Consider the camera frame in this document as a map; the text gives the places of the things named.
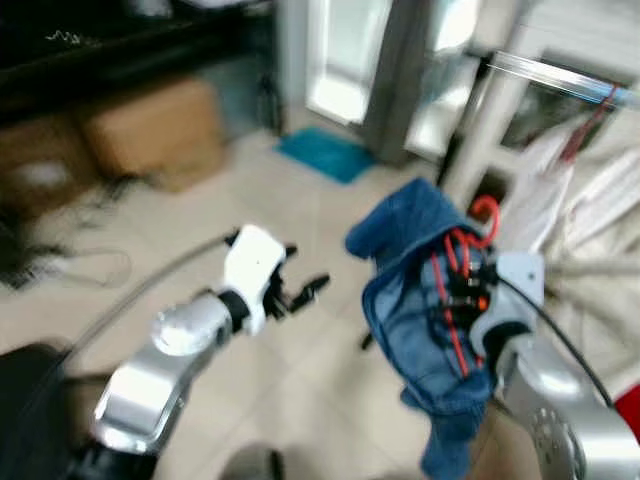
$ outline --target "black cable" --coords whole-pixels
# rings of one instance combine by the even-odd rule
[[[567,350],[569,350],[573,358],[575,358],[575,360],[580,364],[580,366],[585,371],[585,373],[589,376],[589,378],[591,379],[591,382],[593,382],[593,385],[596,387],[596,390],[598,390],[598,393],[600,393],[600,396],[604,400],[604,403],[606,404],[606,406],[609,408],[614,408],[613,400],[609,396],[609,393],[607,392],[607,389],[605,388],[604,384],[598,378],[598,375],[596,375],[593,369],[589,366],[589,364],[587,363],[585,358],[582,356],[582,354],[578,351],[578,349],[573,345],[573,343],[571,343],[571,340],[569,340],[569,337],[567,337],[567,334],[564,333],[562,329],[558,326],[558,323],[553,318],[551,318],[547,312],[545,312],[542,308],[536,305],[536,303],[533,300],[531,300],[531,298],[526,293],[524,293],[520,288],[518,288],[516,285],[511,283],[506,278],[502,278],[500,276],[498,276],[497,278],[500,282],[504,283],[507,287],[509,287],[511,290],[517,293],[525,302],[529,304],[531,308],[533,308],[537,312],[537,314],[540,317],[542,317],[545,323],[549,325],[551,330],[553,330],[553,333],[557,335],[557,337],[562,341],[562,343],[567,348]]]
[[[18,421],[13,434],[14,440],[5,452],[0,452],[0,480],[14,480],[11,477],[11,473],[13,472],[15,463],[18,459],[18,452],[21,451],[20,447],[23,443],[22,437],[25,432],[28,431],[29,427],[31,427],[31,423],[35,418],[33,414],[36,409],[40,407],[43,400],[47,398],[47,392],[55,386],[55,382],[64,374],[64,367],[78,356],[80,352],[87,348],[107,328],[111,327],[115,321],[125,311],[127,311],[131,305],[133,305],[138,297],[144,295],[169,274],[174,273],[180,267],[198,256],[225,243],[230,245],[233,243],[236,235],[237,230],[211,239],[157,270],[144,281],[139,283],[137,287],[125,295],[119,302],[98,317],[98,319],[76,340],[71,348],[60,354],[58,360],[45,372],[40,381],[34,386],[33,393],[29,396],[18,414]]]

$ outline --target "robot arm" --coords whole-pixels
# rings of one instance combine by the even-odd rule
[[[502,254],[496,269],[542,304],[540,257]],[[639,479],[640,447],[633,432],[603,405],[584,371],[535,331],[535,311],[497,283],[489,310],[476,320],[470,336],[495,372],[495,396],[531,436],[542,478]]]
[[[113,373],[94,412],[94,444],[71,478],[146,480],[185,407],[191,384],[235,333],[257,335],[266,318],[281,318],[314,299],[329,277],[291,299],[279,269],[295,248],[245,226],[225,260],[218,289],[156,317],[147,343]]]

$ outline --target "tiled floor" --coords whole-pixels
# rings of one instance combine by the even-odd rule
[[[426,163],[404,171],[378,167],[344,187],[282,158],[273,143],[263,133],[245,137],[231,146],[223,173],[180,195],[136,186],[98,229],[74,230],[68,212],[44,222],[39,232],[49,239],[126,251],[132,276],[115,290],[50,280],[6,295],[0,350],[42,337],[73,339],[153,269],[234,225],[254,222],[299,245],[285,270],[292,287],[324,270],[333,282],[316,306],[269,324],[258,338],[234,340],[214,359],[192,391],[158,478],[213,480],[235,449],[254,440],[287,454],[293,480],[422,478],[417,464],[429,422],[400,404],[400,381],[380,352],[357,349],[364,332],[360,293],[370,266],[350,258],[342,242],[385,194],[416,175],[432,177],[433,170]],[[223,255],[205,255],[141,299],[77,368],[102,369],[131,354],[154,312],[218,281]]]

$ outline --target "blue mat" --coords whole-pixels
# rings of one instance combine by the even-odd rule
[[[276,149],[342,184],[353,182],[374,163],[364,148],[319,128],[299,130]]]

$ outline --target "metal rod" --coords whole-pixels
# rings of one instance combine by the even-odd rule
[[[496,52],[491,68],[542,83],[591,103],[601,103],[611,93],[613,84],[543,62],[529,60],[506,52]],[[619,88],[611,104],[640,109],[640,94]]]

